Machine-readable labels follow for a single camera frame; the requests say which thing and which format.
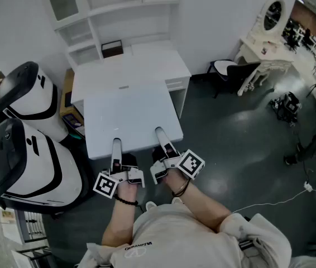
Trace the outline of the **person's white shirt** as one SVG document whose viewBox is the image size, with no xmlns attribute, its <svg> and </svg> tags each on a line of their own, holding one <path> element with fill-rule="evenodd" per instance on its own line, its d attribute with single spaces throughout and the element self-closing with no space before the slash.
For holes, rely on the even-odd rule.
<svg viewBox="0 0 316 268">
<path fill-rule="evenodd" d="M 133 241 L 87 245 L 78 268 L 316 268 L 316 257 L 292 257 L 284 234 L 260 214 L 228 216 L 218 233 L 183 204 L 164 204 L 134 223 Z"/>
</svg>

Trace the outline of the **dark brown open box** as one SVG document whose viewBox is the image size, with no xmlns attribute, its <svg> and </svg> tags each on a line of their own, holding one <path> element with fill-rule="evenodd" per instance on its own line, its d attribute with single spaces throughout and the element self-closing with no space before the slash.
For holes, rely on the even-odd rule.
<svg viewBox="0 0 316 268">
<path fill-rule="evenodd" d="M 112 56 L 122 55 L 123 46 L 122 40 L 116 40 L 101 45 L 101 52 L 103 58 L 110 58 Z"/>
</svg>

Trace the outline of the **ribbed glass cabinet door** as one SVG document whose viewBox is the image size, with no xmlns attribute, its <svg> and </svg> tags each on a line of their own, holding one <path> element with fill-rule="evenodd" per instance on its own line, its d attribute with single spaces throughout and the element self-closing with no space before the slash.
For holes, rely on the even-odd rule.
<svg viewBox="0 0 316 268">
<path fill-rule="evenodd" d="M 55 29 L 69 25 L 80 18 L 76 0 L 48 0 L 50 18 Z"/>
</svg>

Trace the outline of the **white desk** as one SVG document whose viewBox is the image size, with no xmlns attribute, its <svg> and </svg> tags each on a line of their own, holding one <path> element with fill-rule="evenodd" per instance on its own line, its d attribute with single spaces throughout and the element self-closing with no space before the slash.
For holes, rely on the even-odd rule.
<svg viewBox="0 0 316 268">
<path fill-rule="evenodd" d="M 113 89 L 127 89 L 163 81 L 181 117 L 191 73 L 171 41 L 154 41 L 126 47 L 127 52 L 74 70 L 71 103 L 84 114 L 84 98 Z"/>
</svg>

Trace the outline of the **large white box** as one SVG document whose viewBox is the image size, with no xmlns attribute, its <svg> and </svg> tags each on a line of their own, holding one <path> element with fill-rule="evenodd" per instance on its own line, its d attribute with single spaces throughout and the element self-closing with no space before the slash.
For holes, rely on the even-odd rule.
<svg viewBox="0 0 316 268">
<path fill-rule="evenodd" d="M 122 152 L 150 149 L 159 144 L 161 127 L 170 141 L 183 139 L 183 131 L 165 82 L 130 86 L 84 99 L 84 127 L 88 157 L 109 157 L 113 140 Z"/>
</svg>

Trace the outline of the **white shelving cabinet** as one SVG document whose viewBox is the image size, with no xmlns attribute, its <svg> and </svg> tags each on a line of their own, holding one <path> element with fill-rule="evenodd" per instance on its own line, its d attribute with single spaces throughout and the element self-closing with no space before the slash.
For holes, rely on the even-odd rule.
<svg viewBox="0 0 316 268">
<path fill-rule="evenodd" d="M 79 20 L 55 29 L 48 0 L 42 0 L 72 68 L 104 60 L 101 45 L 122 40 L 126 47 L 171 39 L 172 14 L 179 0 L 76 0 Z"/>
</svg>

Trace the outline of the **dark wrist bands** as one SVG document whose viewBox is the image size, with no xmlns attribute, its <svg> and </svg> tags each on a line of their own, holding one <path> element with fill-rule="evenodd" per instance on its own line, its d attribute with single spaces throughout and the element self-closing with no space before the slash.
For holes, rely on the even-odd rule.
<svg viewBox="0 0 316 268">
<path fill-rule="evenodd" d="M 172 196 L 177 197 L 177 198 L 182 196 L 185 193 L 189 183 L 190 183 L 190 179 L 188 179 L 176 193 L 172 192 Z"/>
</svg>

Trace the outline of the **black chair white seat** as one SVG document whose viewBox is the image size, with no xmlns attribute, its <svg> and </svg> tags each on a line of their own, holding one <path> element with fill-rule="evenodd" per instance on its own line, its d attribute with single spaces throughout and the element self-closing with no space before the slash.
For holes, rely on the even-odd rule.
<svg viewBox="0 0 316 268">
<path fill-rule="evenodd" d="M 212 70 L 217 74 L 217 78 L 214 79 L 216 85 L 214 99 L 222 90 L 230 93 L 238 92 L 243 82 L 257 70 L 260 64 L 260 62 L 237 64 L 229 59 L 211 61 L 207 74 Z"/>
</svg>

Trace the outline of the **person's left forearm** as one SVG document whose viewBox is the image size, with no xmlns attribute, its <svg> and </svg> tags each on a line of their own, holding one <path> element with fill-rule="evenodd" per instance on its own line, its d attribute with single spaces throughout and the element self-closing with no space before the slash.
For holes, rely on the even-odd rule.
<svg viewBox="0 0 316 268">
<path fill-rule="evenodd" d="M 119 247 L 132 243 L 136 211 L 133 204 L 136 202 L 137 189 L 137 184 L 118 184 L 118 200 L 115 200 L 111 219 L 102 237 L 103 246 Z"/>
</svg>

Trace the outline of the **white dressing table with mirror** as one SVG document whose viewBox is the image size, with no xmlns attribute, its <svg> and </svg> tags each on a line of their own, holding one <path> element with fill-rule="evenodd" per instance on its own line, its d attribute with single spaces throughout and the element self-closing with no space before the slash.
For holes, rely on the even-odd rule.
<svg viewBox="0 0 316 268">
<path fill-rule="evenodd" d="M 275 2 L 280 3 L 280 18 L 276 25 L 270 29 L 265 29 L 264 20 L 267 12 Z M 259 62 L 260 65 L 241 85 L 237 95 L 242 96 L 243 93 L 254 88 L 254 82 L 263 76 L 265 79 L 270 75 L 272 70 L 280 70 L 287 73 L 294 62 L 294 55 L 282 43 L 284 27 L 288 21 L 287 8 L 284 0 L 268 0 L 257 15 L 256 21 L 246 36 L 240 37 L 242 42 L 235 62 L 239 62 L 241 58 L 248 63 Z"/>
</svg>

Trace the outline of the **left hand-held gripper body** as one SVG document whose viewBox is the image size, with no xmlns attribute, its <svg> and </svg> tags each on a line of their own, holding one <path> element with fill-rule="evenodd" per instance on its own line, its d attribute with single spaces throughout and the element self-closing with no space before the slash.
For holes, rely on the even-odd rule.
<svg viewBox="0 0 316 268">
<path fill-rule="evenodd" d="M 122 182 L 128 182 L 130 184 L 138 184 L 143 188 L 145 187 L 145 180 L 143 171 L 137 166 L 115 166 L 111 169 L 105 169 L 98 174 L 98 177 L 93 186 L 93 191 L 112 199 L 117 187 Z"/>
</svg>

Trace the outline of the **brown cardboard box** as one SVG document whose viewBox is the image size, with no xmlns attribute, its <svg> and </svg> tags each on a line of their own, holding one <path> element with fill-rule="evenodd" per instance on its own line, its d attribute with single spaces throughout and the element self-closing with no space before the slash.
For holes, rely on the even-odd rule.
<svg viewBox="0 0 316 268">
<path fill-rule="evenodd" d="M 64 87 L 61 95 L 60 116 L 70 128 L 77 131 L 78 134 L 85 136 L 84 117 L 82 116 L 81 112 L 73 103 L 71 107 L 65 108 L 64 106 L 65 93 L 72 92 L 73 82 L 74 71 L 73 69 L 68 69 L 65 74 Z"/>
</svg>

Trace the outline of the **person's right forearm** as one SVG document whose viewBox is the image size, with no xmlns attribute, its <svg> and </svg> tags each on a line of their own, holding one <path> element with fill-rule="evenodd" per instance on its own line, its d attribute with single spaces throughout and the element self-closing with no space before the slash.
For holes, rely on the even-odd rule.
<svg viewBox="0 0 316 268">
<path fill-rule="evenodd" d="M 165 184 L 176 193 L 187 181 L 183 173 L 176 168 L 169 169 L 164 177 Z M 189 183 L 185 193 L 179 197 L 195 218 L 214 232 L 220 231 L 222 222 L 231 212 L 221 203 L 201 192 L 194 184 Z"/>
</svg>

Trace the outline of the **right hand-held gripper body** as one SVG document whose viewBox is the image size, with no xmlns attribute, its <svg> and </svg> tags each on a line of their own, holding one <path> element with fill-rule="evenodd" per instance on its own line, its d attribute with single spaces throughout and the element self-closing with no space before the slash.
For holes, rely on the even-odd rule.
<svg viewBox="0 0 316 268">
<path fill-rule="evenodd" d="M 160 179 L 167 175 L 167 171 L 173 168 L 179 169 L 188 179 L 194 180 L 205 166 L 205 161 L 192 150 L 181 154 L 173 145 L 161 148 L 164 150 L 164 158 L 150 167 L 155 184 L 158 184 Z"/>
</svg>

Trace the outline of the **black equipment pile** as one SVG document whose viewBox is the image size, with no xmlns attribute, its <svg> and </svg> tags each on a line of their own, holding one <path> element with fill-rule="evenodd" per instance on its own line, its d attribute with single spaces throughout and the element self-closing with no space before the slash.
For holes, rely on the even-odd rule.
<svg viewBox="0 0 316 268">
<path fill-rule="evenodd" d="M 278 98 L 270 100 L 269 105 L 279 121 L 287 122 L 290 127 L 295 126 L 298 122 L 297 116 L 301 103 L 292 92 L 284 93 Z"/>
</svg>

